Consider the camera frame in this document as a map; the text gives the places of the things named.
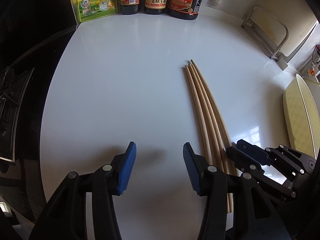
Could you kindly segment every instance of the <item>cartoon chicken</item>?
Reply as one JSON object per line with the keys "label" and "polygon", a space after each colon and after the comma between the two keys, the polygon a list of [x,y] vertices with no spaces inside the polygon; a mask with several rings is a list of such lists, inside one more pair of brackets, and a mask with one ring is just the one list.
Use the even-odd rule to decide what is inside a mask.
{"label": "cartoon chicken", "polygon": [[113,5],[112,0],[101,0],[100,5],[99,5],[99,9],[101,11],[105,11],[105,10],[112,8],[113,6],[114,5]]}

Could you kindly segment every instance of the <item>cutting board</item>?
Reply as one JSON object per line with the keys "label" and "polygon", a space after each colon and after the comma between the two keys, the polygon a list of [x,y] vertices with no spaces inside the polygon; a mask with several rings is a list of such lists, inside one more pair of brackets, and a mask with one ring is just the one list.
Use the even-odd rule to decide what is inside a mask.
{"label": "cutting board", "polygon": [[[256,4],[263,6],[287,26],[289,38],[281,49],[285,56],[298,47],[317,22],[305,0],[257,0]],[[251,19],[276,45],[285,37],[284,27],[263,10],[256,8]]]}

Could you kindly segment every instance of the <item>silver screw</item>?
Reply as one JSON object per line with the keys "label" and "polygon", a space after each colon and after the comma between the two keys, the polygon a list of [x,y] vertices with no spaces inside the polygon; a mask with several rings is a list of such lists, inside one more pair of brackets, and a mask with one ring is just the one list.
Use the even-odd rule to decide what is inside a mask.
{"label": "silver screw", "polygon": [[69,179],[74,179],[77,176],[77,173],[75,171],[69,172],[68,178]]}
{"label": "silver screw", "polygon": [[208,169],[208,171],[210,171],[210,172],[216,172],[216,171],[217,171],[217,167],[212,166],[212,165],[208,166],[207,169]]}
{"label": "silver screw", "polygon": [[112,170],[112,166],[111,166],[110,164],[106,164],[106,165],[104,165],[104,166],[102,167],[102,169],[103,169],[104,171],[111,171],[111,170]]}
{"label": "silver screw", "polygon": [[244,174],[243,174],[243,177],[244,177],[245,179],[251,179],[251,175],[250,175],[249,173],[244,173]]}

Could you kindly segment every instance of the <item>black cable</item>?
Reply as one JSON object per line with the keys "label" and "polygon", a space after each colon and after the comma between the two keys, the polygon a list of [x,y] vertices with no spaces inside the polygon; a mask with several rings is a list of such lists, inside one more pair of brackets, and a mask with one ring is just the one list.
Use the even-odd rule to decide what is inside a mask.
{"label": "black cable", "polygon": [[316,49],[318,48],[318,46],[319,46],[319,45],[316,45],[316,47],[315,47],[315,49],[313,50],[313,53],[312,53],[312,61],[313,61],[314,64],[320,63],[320,60],[318,60],[317,62],[315,62],[315,60],[313,59],[314,56],[315,56],[315,51],[316,51]]}

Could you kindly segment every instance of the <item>white countertop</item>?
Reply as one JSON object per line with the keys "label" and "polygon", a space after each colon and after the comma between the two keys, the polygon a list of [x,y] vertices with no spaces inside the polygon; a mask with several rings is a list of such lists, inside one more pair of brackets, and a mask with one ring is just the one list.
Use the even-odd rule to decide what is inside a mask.
{"label": "white countertop", "polygon": [[[294,78],[239,26],[200,15],[113,15],[83,23],[59,62],[45,103],[40,163],[49,199],[70,171],[85,174],[137,144],[128,188],[114,197],[123,240],[196,239],[205,198],[182,157],[200,150],[183,66],[194,59],[232,141],[289,145],[282,95]],[[280,176],[266,171],[274,179]]]}

